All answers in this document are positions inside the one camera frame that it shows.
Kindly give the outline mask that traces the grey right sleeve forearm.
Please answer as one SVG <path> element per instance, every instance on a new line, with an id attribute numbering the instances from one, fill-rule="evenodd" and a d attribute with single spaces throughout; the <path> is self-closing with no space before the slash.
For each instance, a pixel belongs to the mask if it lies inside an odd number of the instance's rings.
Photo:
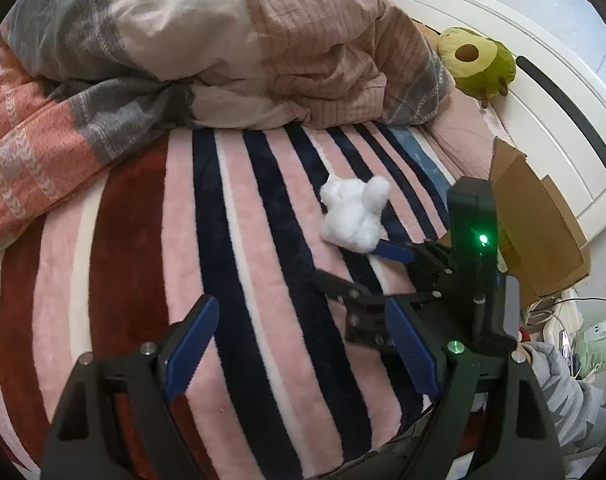
<path id="1" fill-rule="evenodd" d="M 550 418 L 556 428 L 565 478 L 579 479 L 606 446 L 606 402 L 603 391 L 575 379 L 557 347 L 527 341 L 527 354 Z"/>

